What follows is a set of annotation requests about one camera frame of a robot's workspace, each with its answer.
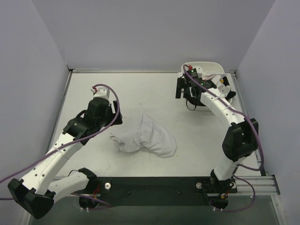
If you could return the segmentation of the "white plastic laundry basket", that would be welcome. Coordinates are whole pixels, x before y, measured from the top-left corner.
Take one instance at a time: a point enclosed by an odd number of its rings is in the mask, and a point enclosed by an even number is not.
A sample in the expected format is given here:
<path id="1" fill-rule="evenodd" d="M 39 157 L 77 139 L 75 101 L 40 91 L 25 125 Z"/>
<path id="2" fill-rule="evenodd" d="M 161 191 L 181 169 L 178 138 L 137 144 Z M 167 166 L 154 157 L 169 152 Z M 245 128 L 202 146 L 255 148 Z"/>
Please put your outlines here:
<path id="1" fill-rule="evenodd" d="M 203 68 L 203 74 L 226 74 L 227 75 L 227 79 L 231 76 L 230 74 L 227 74 L 223 67 L 218 64 L 218 63 L 215 63 L 215 62 L 204 62 L 204 61 L 198 61 L 198 62 L 188 62 L 187 63 L 187 66 L 182 66 L 181 67 L 181 73 L 178 74 L 178 78 L 181 77 L 184 73 L 186 74 L 186 72 L 188 72 L 188 65 L 192 65 L 192 66 L 201 66 Z M 210 89 L 210 88 L 216 88 L 216 85 L 212 82 L 212 81 L 209 81 L 209 80 L 205 80 L 206 81 L 206 88 L 207 89 Z M 233 100 L 232 99 L 229 99 L 227 100 L 229 103 L 231 103 Z M 186 100 L 186 107 L 188 110 L 190 111 L 194 111 L 196 110 L 196 108 L 200 108 L 201 110 L 204 110 L 206 111 L 207 110 L 207 107 L 205 105 L 192 105 L 191 103 L 189 103 L 187 100 Z"/>

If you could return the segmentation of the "white t shirt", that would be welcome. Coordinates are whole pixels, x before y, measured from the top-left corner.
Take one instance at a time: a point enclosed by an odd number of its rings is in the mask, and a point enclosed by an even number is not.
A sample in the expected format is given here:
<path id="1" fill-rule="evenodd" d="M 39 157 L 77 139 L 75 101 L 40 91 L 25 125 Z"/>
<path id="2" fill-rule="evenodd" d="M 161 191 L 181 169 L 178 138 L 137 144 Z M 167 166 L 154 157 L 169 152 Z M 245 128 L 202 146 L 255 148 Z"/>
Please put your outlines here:
<path id="1" fill-rule="evenodd" d="M 136 153 L 148 150 L 160 158 L 175 155 L 177 143 L 172 134 L 159 122 L 146 114 L 129 119 L 111 132 L 110 139 L 119 151 Z"/>

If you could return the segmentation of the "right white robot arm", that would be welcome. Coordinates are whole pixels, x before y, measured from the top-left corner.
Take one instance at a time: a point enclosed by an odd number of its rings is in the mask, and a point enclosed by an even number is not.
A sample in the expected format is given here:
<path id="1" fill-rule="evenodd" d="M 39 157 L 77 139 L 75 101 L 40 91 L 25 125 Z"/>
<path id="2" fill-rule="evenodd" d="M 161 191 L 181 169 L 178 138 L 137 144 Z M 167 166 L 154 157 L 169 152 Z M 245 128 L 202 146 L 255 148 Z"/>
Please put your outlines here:
<path id="1" fill-rule="evenodd" d="M 194 107 L 207 107 L 227 129 L 221 161 L 210 173 L 210 186 L 214 189 L 230 186 L 236 170 L 259 147 L 258 122 L 237 111 L 212 80 L 197 76 L 196 69 L 178 77 L 175 97 L 184 98 Z"/>

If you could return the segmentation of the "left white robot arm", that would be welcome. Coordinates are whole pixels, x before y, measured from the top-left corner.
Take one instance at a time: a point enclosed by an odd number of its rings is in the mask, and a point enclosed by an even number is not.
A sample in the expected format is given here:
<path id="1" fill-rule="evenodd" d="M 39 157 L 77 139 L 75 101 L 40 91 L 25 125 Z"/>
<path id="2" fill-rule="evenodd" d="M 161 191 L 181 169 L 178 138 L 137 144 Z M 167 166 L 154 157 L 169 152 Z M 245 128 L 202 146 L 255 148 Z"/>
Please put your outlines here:
<path id="1" fill-rule="evenodd" d="M 87 168 L 81 168 L 59 181 L 54 177 L 66 162 L 93 137 L 113 125 L 122 124 L 118 100 L 111 104 L 104 97 L 93 98 L 86 110 L 81 111 L 63 128 L 53 147 L 31 170 L 18 179 L 12 179 L 7 187 L 16 203 L 35 219 L 45 216 L 55 202 L 65 196 L 83 190 L 95 190 L 97 176 Z"/>

